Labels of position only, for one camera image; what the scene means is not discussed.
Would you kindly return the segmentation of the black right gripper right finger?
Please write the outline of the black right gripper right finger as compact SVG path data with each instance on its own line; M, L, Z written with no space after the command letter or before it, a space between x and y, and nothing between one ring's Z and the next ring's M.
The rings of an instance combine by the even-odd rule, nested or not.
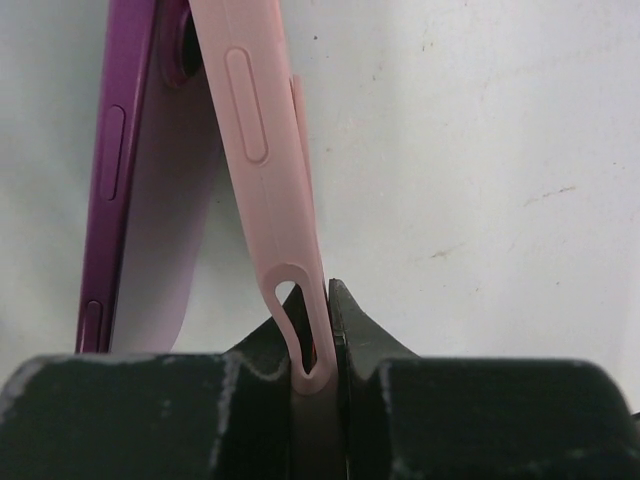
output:
M635 479L639 419L575 359L421 357L333 279L354 479Z

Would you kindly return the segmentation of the pink phone case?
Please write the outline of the pink phone case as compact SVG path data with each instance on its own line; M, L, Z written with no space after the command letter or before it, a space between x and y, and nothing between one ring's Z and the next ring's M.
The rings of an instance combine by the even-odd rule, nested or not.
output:
M337 372L319 251L304 96L291 72L277 1L190 4L257 283L288 348L291 383L321 391ZM302 290L316 362L305 369L300 341L276 296Z

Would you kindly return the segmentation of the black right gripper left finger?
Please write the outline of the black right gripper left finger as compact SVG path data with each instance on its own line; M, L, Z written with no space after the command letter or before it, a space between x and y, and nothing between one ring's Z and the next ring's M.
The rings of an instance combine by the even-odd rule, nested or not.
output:
M308 479L267 320L223 353L34 357L1 392L5 479Z

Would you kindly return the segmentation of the purple phone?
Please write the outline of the purple phone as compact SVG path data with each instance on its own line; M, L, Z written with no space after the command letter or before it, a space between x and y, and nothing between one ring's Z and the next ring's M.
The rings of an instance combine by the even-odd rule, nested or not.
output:
M189 4L111 2L77 352L173 347L222 158Z

